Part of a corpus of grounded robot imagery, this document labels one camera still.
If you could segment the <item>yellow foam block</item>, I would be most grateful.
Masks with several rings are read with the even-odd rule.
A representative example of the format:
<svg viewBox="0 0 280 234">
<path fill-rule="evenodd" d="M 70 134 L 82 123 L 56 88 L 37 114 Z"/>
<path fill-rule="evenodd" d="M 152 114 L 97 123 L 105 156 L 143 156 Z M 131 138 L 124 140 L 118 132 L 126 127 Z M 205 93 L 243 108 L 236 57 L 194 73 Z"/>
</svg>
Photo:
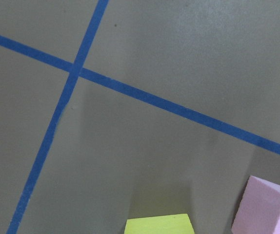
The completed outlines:
<svg viewBox="0 0 280 234">
<path fill-rule="evenodd" d="M 194 234 L 188 214 L 128 219 L 125 234 Z"/>
</svg>

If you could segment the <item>pink foam block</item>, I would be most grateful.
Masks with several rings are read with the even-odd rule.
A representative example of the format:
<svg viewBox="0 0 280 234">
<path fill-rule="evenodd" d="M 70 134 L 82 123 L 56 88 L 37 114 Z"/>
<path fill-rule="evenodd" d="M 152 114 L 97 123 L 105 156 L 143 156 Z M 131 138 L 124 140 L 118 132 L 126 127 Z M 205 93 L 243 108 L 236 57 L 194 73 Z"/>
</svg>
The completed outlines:
<svg viewBox="0 0 280 234">
<path fill-rule="evenodd" d="M 280 234 L 280 185 L 251 175 L 231 232 Z"/>
</svg>

